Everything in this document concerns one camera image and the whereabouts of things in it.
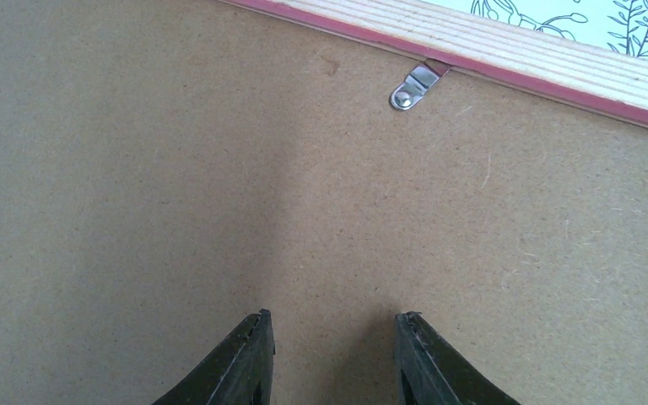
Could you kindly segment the pink wooden picture frame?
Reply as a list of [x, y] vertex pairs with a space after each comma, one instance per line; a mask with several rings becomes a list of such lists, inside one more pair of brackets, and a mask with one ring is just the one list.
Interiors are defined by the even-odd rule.
[[244, 1], [242, 8], [452, 65], [648, 128], [648, 60], [431, 1]]

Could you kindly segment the brown cardboard backing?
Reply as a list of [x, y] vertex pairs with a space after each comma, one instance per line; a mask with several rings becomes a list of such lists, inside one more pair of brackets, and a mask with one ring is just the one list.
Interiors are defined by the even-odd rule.
[[418, 311], [524, 404], [648, 404], [648, 130], [212, 1], [0, 1], [0, 404], [149, 404], [273, 315], [394, 404]]

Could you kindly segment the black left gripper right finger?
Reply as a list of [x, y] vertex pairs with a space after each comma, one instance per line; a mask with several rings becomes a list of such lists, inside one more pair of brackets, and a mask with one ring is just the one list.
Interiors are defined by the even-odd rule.
[[420, 313], [397, 314], [394, 324], [399, 403], [519, 404], [470, 364]]

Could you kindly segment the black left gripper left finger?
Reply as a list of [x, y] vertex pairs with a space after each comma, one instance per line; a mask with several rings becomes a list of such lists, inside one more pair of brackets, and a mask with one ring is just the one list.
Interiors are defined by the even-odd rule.
[[156, 404], [269, 404], [275, 342], [272, 314], [246, 316]]

